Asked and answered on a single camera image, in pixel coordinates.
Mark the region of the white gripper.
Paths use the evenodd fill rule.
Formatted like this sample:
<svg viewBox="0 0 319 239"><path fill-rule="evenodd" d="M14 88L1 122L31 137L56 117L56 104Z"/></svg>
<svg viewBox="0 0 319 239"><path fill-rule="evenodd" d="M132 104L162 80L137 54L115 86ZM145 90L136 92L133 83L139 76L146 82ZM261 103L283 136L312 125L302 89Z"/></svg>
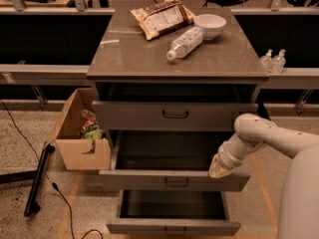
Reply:
<svg viewBox="0 0 319 239"><path fill-rule="evenodd" d="M243 162L242 147L238 142L225 141L218 149L210 164L208 174L211 178L222 178L232 173L232 168Z"/></svg>

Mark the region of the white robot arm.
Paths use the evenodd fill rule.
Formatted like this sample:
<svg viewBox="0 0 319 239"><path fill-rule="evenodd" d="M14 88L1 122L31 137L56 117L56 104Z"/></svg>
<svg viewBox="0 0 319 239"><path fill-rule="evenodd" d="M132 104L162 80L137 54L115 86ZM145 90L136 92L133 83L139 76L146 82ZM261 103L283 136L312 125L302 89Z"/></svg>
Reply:
<svg viewBox="0 0 319 239"><path fill-rule="evenodd" d="M208 174L225 177L245 157L269 145L291 158L281 196L277 239L319 239L319 135L243 114L212 159Z"/></svg>

